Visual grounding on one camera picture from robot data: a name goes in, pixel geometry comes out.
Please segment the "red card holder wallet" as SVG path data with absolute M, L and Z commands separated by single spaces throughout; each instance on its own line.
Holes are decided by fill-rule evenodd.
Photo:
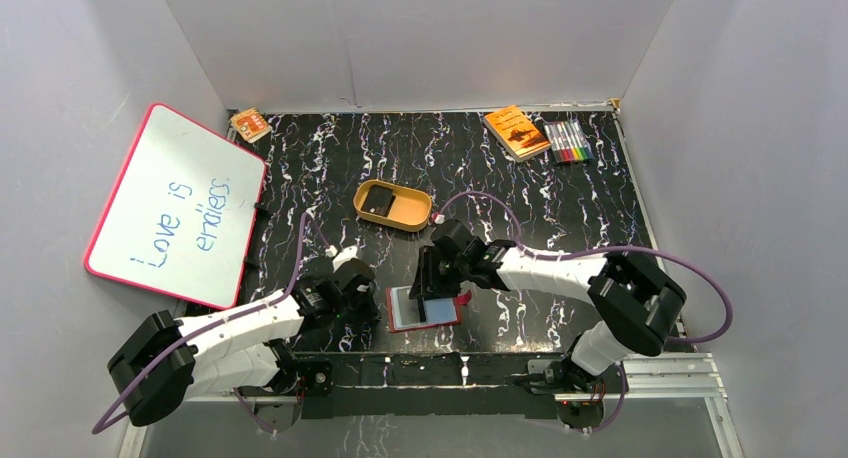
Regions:
M 471 291 L 467 291 L 454 298 L 437 298 L 430 300 L 416 299 L 419 307 L 420 322 L 413 327 L 398 329 L 393 323 L 392 305 L 390 304 L 390 292 L 393 288 L 397 287 L 388 288 L 386 290 L 389 331 L 391 333 L 402 333 L 439 326 L 460 324 L 462 321 L 460 308 L 467 305 L 472 298 Z

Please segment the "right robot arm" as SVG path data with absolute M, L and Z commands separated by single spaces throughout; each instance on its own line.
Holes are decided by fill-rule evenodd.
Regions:
M 420 248 L 410 300 L 455 299 L 465 283 L 497 291 L 538 291 L 593 305 L 599 322 L 560 360 L 531 360 L 511 382 L 533 394 L 588 393 L 611 366 L 634 355 L 659 355 L 683 305 L 684 290 L 648 256 L 624 249 L 598 258 L 486 242 L 461 222 L 438 225 Z

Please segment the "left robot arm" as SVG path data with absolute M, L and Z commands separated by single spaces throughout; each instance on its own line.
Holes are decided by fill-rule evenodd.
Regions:
M 298 278 L 254 302 L 216 313 L 149 315 L 108 361 L 120 404 L 136 427 L 156 423 L 185 400 L 242 387 L 286 394 L 306 375 L 289 340 L 355 316 L 378 316 L 375 270 L 354 246 L 330 273 Z

